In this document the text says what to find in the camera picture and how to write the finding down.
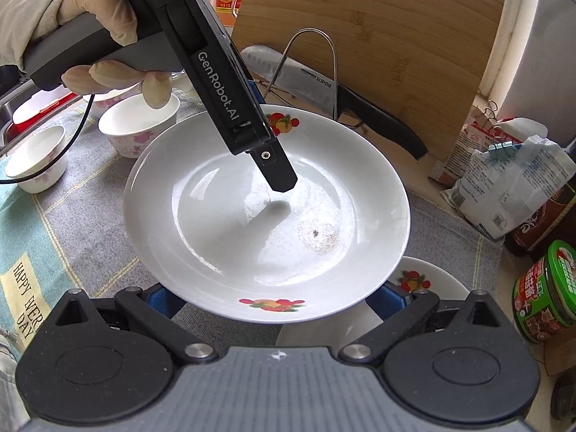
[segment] green lid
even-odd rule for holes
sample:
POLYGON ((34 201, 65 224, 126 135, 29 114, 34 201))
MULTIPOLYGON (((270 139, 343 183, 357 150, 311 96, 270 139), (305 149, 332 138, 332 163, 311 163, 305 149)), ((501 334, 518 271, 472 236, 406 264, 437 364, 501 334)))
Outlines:
POLYGON ((548 264, 564 307, 576 314, 576 251, 562 240, 548 248, 548 264))

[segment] hand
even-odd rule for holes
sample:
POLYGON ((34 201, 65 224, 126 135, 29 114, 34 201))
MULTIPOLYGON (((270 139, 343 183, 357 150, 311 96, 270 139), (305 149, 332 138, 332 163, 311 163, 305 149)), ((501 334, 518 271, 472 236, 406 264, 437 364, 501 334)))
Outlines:
MULTIPOLYGON (((58 24, 66 24, 85 11, 95 15, 118 44, 125 46, 136 42, 137 20, 128 0, 62 0, 58 24)), ((71 91, 81 95, 105 94, 111 89, 124 89, 142 82, 144 100, 154 109, 166 105, 172 92, 171 73, 137 71, 113 60, 70 68, 62 81, 71 91)))

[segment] black cable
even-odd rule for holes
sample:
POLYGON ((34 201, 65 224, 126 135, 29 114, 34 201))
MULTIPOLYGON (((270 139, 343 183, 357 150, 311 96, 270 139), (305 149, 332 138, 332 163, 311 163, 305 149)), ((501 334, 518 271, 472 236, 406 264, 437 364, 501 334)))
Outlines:
POLYGON ((64 149, 62 151, 60 151, 58 153, 58 155, 50 161, 50 163, 45 166, 42 167, 38 172, 34 172, 33 174, 30 174, 27 177, 21 177, 20 179, 9 179, 9 180, 0 180, 0 185, 12 185, 12 184, 19 184, 21 182, 25 182, 26 180, 31 180, 31 179, 35 179, 36 177, 38 177, 40 174, 43 174, 44 172, 46 172, 50 167, 52 167, 54 164, 57 163, 57 161, 60 160, 60 158, 62 156, 64 156, 64 154, 66 154, 68 152, 68 150, 70 149, 70 146, 72 146, 72 144, 76 141, 76 138, 80 135, 80 132, 82 131, 82 128, 84 128, 84 124, 86 123, 86 120, 88 118, 88 114, 90 114, 90 109, 92 107, 92 102, 94 101, 94 94, 92 94, 90 96, 90 100, 88 101, 88 106, 86 107, 86 110, 84 111, 84 116, 82 117, 82 120, 80 120, 80 124, 78 125, 78 128, 76 129, 76 132, 74 133, 74 135, 72 136, 72 138, 70 139, 70 141, 68 141, 68 144, 66 146, 64 146, 64 149))

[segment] wood grain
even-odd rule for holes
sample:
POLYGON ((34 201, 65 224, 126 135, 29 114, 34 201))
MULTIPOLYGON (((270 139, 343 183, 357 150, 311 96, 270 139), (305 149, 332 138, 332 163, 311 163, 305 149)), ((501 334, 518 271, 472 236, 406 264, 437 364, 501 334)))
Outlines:
MULTIPOLYGON (((504 0, 243 0, 233 40, 282 52, 303 27, 334 41, 339 82, 397 115, 445 159, 482 79, 504 0)), ((304 34, 290 56, 329 75, 324 39, 304 34)))

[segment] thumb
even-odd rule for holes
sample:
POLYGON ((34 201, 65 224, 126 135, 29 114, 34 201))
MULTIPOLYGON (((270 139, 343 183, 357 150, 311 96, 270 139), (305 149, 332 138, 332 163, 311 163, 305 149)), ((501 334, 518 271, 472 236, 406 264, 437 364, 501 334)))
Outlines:
POLYGON ((125 46, 138 39, 138 21, 128 0, 63 0, 58 9, 58 24, 63 25, 85 11, 96 16, 118 44, 125 46))

